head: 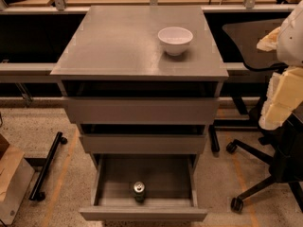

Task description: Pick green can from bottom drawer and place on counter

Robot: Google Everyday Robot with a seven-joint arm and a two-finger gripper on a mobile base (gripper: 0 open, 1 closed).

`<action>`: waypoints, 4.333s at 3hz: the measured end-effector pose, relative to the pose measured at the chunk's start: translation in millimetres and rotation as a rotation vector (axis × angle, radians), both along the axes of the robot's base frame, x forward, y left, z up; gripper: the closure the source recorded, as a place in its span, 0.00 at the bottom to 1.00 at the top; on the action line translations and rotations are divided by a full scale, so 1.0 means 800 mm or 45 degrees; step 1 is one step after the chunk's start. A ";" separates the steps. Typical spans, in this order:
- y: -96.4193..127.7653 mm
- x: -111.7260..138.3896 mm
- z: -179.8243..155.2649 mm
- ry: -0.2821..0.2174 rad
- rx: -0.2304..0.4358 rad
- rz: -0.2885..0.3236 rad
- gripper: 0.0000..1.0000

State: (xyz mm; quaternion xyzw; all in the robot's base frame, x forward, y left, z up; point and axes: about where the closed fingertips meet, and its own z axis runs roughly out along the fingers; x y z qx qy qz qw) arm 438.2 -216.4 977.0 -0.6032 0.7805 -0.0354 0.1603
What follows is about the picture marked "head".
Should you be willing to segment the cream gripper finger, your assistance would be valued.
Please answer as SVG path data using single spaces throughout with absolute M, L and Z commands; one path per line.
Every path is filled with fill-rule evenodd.
M 262 51 L 272 51 L 277 49 L 277 39 L 280 27 L 275 28 L 257 43 L 257 49 Z
M 280 127 L 303 102 L 303 68 L 291 66 L 282 74 L 274 73 L 266 96 L 258 124 L 272 131 Z

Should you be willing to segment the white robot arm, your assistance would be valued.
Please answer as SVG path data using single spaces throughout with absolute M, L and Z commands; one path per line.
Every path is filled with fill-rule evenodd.
M 303 102 L 303 1 L 283 21 L 257 43 L 257 49 L 275 50 L 277 59 L 287 65 L 270 78 L 258 124 L 265 130 L 280 127 Z

